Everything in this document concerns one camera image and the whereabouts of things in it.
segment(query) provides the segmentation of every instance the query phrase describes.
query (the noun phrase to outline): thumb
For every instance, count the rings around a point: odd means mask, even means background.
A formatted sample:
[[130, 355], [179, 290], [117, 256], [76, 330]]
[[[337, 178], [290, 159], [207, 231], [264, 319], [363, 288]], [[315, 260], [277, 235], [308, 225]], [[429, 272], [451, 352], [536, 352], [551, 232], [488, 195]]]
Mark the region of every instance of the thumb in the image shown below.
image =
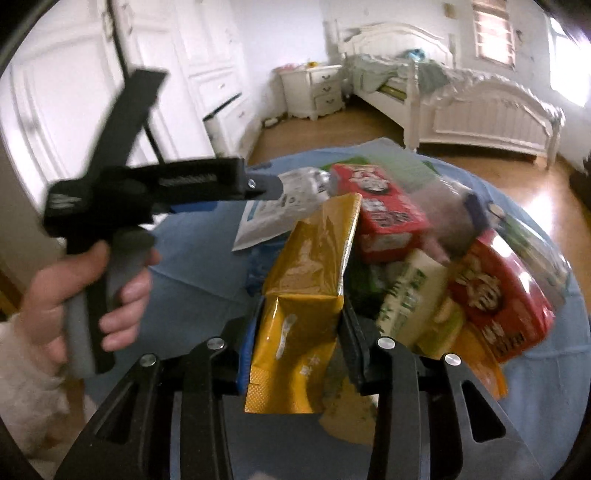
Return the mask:
[[65, 257], [33, 279], [28, 300], [45, 308], [58, 306], [97, 281], [109, 262], [109, 246], [101, 240], [88, 252]]

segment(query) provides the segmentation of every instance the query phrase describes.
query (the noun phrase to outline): white nightstand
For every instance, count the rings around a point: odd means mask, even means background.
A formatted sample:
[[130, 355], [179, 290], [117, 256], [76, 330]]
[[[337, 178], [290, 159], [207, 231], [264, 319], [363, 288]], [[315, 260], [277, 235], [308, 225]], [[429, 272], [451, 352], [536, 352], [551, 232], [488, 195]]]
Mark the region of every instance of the white nightstand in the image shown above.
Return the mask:
[[327, 65], [281, 72], [289, 116], [318, 120], [341, 110], [345, 106], [340, 91], [341, 68]]

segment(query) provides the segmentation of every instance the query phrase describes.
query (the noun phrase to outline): white door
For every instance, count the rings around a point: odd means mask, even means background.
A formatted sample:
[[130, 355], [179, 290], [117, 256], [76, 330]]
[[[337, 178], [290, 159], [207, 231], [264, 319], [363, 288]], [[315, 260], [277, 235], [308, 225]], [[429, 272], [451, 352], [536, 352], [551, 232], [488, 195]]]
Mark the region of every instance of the white door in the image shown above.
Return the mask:
[[[25, 39], [8, 70], [20, 134], [44, 183], [81, 176], [123, 75], [103, 0], [61, 0]], [[145, 134], [130, 164], [156, 162]], [[39, 192], [30, 192], [35, 198]]]
[[174, 0], [178, 30], [191, 72], [231, 66], [238, 34], [227, 0]]
[[150, 119], [164, 158], [212, 156], [203, 114], [187, 84], [187, 65], [170, 0], [119, 0], [116, 17], [128, 64], [169, 72]]

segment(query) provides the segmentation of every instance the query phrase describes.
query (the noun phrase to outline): white package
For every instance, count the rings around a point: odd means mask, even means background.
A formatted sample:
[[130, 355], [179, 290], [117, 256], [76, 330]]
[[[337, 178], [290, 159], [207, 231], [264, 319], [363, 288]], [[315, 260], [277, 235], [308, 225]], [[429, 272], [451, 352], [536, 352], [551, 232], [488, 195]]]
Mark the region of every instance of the white package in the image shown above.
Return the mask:
[[246, 203], [232, 251], [243, 250], [294, 229], [296, 223], [329, 199], [329, 174], [312, 167], [279, 175], [283, 195], [279, 200], [250, 200]]

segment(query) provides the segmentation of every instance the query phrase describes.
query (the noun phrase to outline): silver screw head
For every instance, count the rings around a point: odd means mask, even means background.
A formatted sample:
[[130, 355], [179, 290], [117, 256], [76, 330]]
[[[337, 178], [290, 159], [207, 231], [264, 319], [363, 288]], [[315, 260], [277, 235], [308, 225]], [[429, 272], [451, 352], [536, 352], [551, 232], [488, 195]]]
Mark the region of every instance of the silver screw head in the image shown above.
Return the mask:
[[448, 353], [445, 356], [445, 361], [447, 364], [449, 364], [453, 367], [457, 367], [459, 364], [462, 363], [462, 359], [460, 357], [458, 357], [455, 353]]
[[382, 337], [378, 339], [378, 347], [383, 348], [384, 350], [391, 350], [395, 346], [396, 342], [390, 337]]
[[219, 350], [220, 348], [224, 348], [225, 345], [226, 342], [220, 337], [213, 337], [207, 341], [207, 348], [210, 350]]
[[147, 353], [146, 355], [143, 355], [142, 358], [139, 359], [139, 364], [144, 368], [151, 367], [155, 363], [156, 363], [156, 355], [154, 355], [153, 353]]

